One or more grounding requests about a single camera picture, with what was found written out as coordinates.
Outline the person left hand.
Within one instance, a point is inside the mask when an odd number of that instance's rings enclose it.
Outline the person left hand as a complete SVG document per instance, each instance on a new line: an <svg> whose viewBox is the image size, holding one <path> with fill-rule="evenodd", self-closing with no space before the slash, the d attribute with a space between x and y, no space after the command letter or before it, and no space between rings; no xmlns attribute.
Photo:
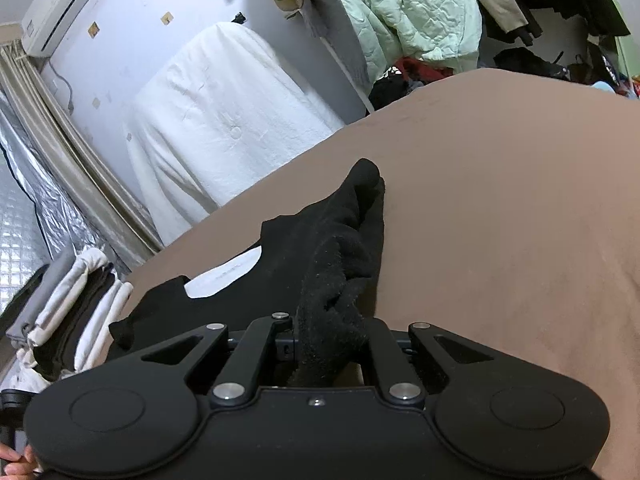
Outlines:
<svg viewBox="0 0 640 480"><path fill-rule="evenodd" d="M1 480L34 480L38 478L38 463L32 447L26 445L23 453L9 446L0 445L0 457L6 461Z"/></svg>

